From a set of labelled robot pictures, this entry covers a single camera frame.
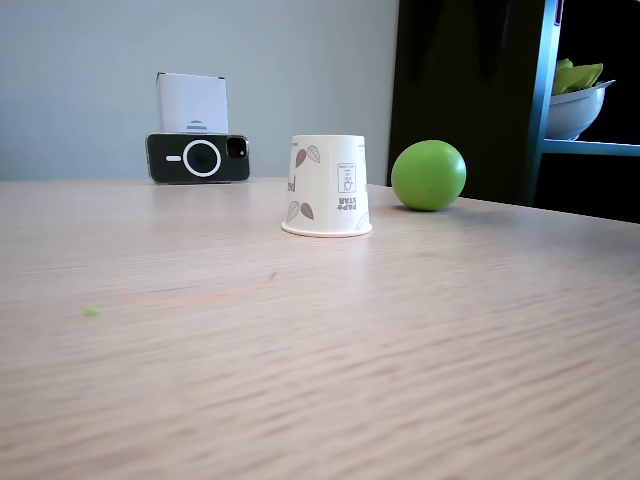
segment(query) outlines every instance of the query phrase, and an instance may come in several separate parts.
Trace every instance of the leaf print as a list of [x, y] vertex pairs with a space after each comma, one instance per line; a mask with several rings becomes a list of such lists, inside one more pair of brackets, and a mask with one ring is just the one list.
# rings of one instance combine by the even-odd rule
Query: leaf print
[[369, 212], [365, 212], [365, 214], [360, 217], [360, 220], [358, 220], [358, 224], [356, 225], [356, 231], [360, 230], [365, 223], [367, 223], [369, 221]]
[[309, 145], [307, 148], [307, 157], [316, 163], [320, 163], [320, 152], [318, 151], [318, 147], [315, 145]]
[[287, 213], [287, 222], [291, 221], [300, 211], [300, 204], [296, 201], [291, 202], [289, 205], [289, 212]]
[[303, 203], [302, 205], [300, 205], [300, 211], [305, 217], [313, 220], [313, 210], [311, 210], [311, 207], [308, 203]]
[[298, 150], [298, 154], [296, 155], [296, 168], [302, 165], [305, 158], [307, 158], [307, 152], [305, 152], [304, 149]]

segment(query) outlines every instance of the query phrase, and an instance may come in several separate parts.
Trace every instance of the green crumb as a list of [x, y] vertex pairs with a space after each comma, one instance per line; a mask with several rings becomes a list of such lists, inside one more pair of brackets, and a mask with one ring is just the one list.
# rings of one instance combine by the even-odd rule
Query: green crumb
[[98, 309], [98, 307], [94, 307], [94, 306], [85, 307], [84, 309], [85, 317], [95, 317], [97, 315], [100, 315], [100, 310]]

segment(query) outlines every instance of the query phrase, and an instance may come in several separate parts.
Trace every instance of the camera lens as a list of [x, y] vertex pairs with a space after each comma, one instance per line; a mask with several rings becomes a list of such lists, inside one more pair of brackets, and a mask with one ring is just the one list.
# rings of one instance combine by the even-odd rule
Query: camera lens
[[243, 137], [227, 138], [227, 154], [229, 158], [244, 158], [249, 150], [248, 142]]

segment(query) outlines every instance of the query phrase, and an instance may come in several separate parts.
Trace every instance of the smartphone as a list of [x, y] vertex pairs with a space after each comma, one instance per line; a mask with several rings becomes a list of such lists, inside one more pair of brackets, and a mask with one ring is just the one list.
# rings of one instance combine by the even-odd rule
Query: smartphone
[[215, 133], [151, 133], [149, 177], [157, 184], [232, 183], [249, 179], [249, 140]]

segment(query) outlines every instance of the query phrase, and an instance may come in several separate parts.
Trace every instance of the black shelving unit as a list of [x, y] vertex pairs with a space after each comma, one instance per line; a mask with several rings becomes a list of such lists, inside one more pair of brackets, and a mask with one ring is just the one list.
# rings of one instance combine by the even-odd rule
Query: black shelving unit
[[[639, 20], [635, 0], [400, 0], [388, 180], [402, 150], [440, 139], [465, 158], [463, 196], [640, 221], [625, 193], [640, 129], [621, 127], [640, 106]], [[544, 138], [558, 54], [617, 80], [581, 141]]]

